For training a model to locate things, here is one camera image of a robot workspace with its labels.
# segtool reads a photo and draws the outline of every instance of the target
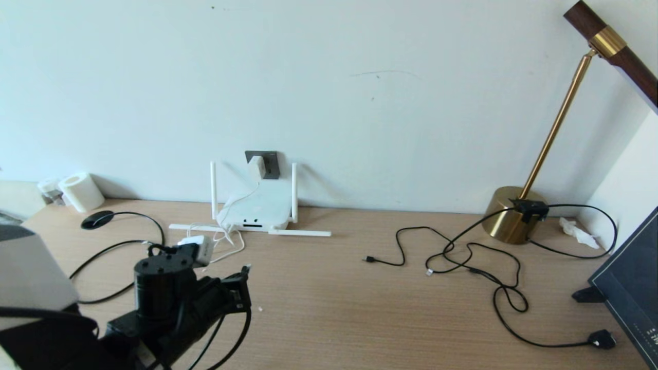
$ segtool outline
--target white router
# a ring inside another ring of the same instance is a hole
[[[211,162],[211,213],[224,230],[260,231],[272,235],[331,236],[330,231],[287,230],[297,222],[297,163],[292,164],[292,191],[281,180],[261,180],[251,193],[232,196],[217,213],[215,162]],[[171,224],[170,229],[189,230],[190,225]],[[221,232],[219,226],[194,226],[194,230]]]

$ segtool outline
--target wooden desk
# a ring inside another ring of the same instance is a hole
[[[203,203],[110,200],[102,209],[136,211],[170,223],[210,222]],[[245,342],[225,369],[645,369],[635,347],[601,304],[577,304],[571,294],[587,287],[587,278],[603,259],[586,261],[540,248],[496,242],[480,228],[462,242],[477,241],[511,251],[522,262],[520,289],[530,311],[518,314],[502,302],[508,322],[521,335],[543,343],[580,342],[599,329],[618,341],[605,351],[592,347],[537,348],[513,338],[492,307],[495,285],[461,269],[448,275],[425,275],[424,260],[445,242],[426,230],[409,231],[401,240],[407,265],[365,263],[365,255],[399,261],[395,232],[405,226],[433,226],[454,236],[478,215],[300,209],[295,227],[331,230],[331,238],[270,236],[245,232],[246,249],[197,275],[225,277],[252,264],[249,289],[253,320]],[[92,231],[80,229],[84,215],[49,206],[25,223],[41,235],[65,273],[110,244],[128,239],[158,241],[151,221],[119,216]],[[559,231],[557,220],[540,227],[536,239],[572,253],[592,253]],[[167,230],[168,244],[184,237]],[[514,263],[500,253],[475,251],[472,264],[512,282]],[[455,257],[464,253],[455,252]],[[132,279],[134,263],[145,248],[125,246],[108,253],[76,279],[86,299],[118,290]],[[435,269],[440,269],[436,261]],[[133,293],[105,304],[82,306],[82,312],[105,323],[134,309]],[[218,361],[236,341],[243,315],[228,316],[199,364]],[[206,338],[174,365],[186,369]]]

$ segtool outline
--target lamp base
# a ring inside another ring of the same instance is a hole
[[[511,199],[519,198],[519,194],[523,189],[518,186],[504,186],[496,189],[493,193],[489,207],[487,208],[486,215],[491,215],[496,211],[502,209],[514,208]],[[530,191],[526,199],[534,201],[546,200],[539,194]],[[530,218],[530,222],[525,223],[521,219],[523,214],[521,212],[511,210],[499,213],[482,223],[482,227],[493,238],[508,244],[525,244],[529,237],[532,236],[535,226],[539,221],[539,216],[534,215]]]

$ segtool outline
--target paper roll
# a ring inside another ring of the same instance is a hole
[[[105,201],[103,194],[86,172],[73,174],[59,182],[59,188],[80,213],[100,207]]]

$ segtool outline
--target wall socket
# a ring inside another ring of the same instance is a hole
[[[263,163],[265,164],[265,176],[263,178],[278,180],[280,172],[279,158],[276,155],[276,151],[246,150],[245,157],[247,157],[247,163],[249,163],[254,155],[263,157]]]

